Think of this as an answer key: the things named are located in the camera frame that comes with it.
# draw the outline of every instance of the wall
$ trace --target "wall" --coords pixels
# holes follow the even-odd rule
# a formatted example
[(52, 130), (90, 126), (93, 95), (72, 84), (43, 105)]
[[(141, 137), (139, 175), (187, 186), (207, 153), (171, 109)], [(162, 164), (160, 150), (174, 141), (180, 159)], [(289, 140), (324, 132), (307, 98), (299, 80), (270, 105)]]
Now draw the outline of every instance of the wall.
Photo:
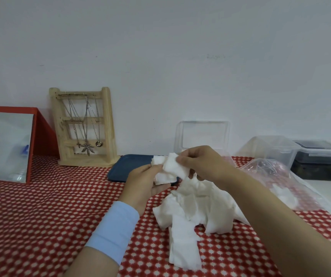
[(119, 154), (166, 154), (181, 120), (331, 141), (331, 0), (0, 0), (0, 105), (112, 90)]

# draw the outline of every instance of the jewelry stand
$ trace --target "jewelry stand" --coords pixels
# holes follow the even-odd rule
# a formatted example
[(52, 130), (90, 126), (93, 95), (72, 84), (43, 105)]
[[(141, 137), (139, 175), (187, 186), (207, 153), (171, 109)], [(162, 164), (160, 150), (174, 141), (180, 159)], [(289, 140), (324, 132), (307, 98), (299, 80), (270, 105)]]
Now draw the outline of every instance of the jewelry stand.
[[(97, 92), (62, 92), (58, 88), (50, 88), (49, 95), (52, 101), (52, 113), (54, 117), (54, 125), (60, 154), (60, 160), (58, 161), (58, 164), (67, 166), (112, 167), (113, 164), (118, 161), (119, 156), (117, 155), (112, 116), (111, 93), (109, 88), (102, 88), (101, 91)], [(72, 116), (68, 117), (66, 116), (68, 109), (63, 102), (64, 99), (95, 99), (95, 102), (96, 99), (101, 99), (103, 104), (103, 117), (88, 117), (87, 115), (85, 117), (75, 116), (74, 119)], [(105, 140), (102, 142), (100, 142), (100, 140), (87, 140), (87, 129), (86, 140), (78, 140), (78, 138), (77, 140), (72, 139), (68, 125), (78, 124), (78, 126), (81, 126), (84, 121), (86, 121), (86, 123), (90, 122), (90, 124), (92, 123), (93, 125), (94, 122), (103, 124)], [(79, 143), (78, 147), (82, 149), (85, 147), (84, 144), (86, 143), (95, 145), (98, 142), (103, 143), (105, 154), (88, 155), (86, 153), (75, 153), (75, 146), (77, 143)]]

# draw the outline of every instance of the clear plastic container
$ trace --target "clear plastic container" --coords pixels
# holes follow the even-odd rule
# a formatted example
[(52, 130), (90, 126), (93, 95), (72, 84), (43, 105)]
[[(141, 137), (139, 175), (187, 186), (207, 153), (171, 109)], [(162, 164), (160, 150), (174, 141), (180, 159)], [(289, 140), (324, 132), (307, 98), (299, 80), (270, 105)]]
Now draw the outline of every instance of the clear plastic container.
[(227, 151), (229, 130), (228, 121), (181, 121), (177, 124), (174, 152), (179, 154), (189, 148), (208, 145), (235, 165)]
[(295, 160), (300, 163), (331, 164), (331, 143), (324, 140), (293, 140), (300, 145)]
[(291, 168), (300, 145), (280, 135), (262, 135), (254, 140), (251, 156), (275, 159)]

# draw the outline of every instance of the person's right hand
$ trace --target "person's right hand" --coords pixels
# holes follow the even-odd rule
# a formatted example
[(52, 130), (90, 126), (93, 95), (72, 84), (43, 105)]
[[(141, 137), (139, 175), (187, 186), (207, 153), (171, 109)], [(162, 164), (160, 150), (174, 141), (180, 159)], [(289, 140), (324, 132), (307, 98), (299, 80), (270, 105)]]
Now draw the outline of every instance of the person's right hand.
[(238, 169), (227, 163), (214, 149), (209, 146), (200, 146), (183, 151), (176, 161), (190, 168), (189, 178), (196, 172), (198, 179), (208, 180), (217, 184), (220, 181), (228, 180)]

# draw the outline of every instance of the red polka dot tablecloth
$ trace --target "red polka dot tablecloth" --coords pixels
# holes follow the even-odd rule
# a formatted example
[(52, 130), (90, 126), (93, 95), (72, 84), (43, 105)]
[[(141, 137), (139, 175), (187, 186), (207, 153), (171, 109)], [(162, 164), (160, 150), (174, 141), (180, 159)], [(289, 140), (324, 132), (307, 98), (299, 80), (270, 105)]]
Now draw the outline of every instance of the red polka dot tablecloth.
[[(250, 158), (234, 160), (241, 166)], [(0, 277), (62, 276), (122, 191), (123, 183), (107, 180), (109, 170), (64, 167), (56, 158), (36, 156), (30, 185), (0, 182)], [(196, 227), (202, 270), (169, 264), (168, 230), (159, 228), (152, 212), (169, 192), (148, 201), (119, 276), (280, 275), (254, 230), (237, 221), (232, 233), (222, 235)], [(328, 212), (296, 213), (331, 241)]]

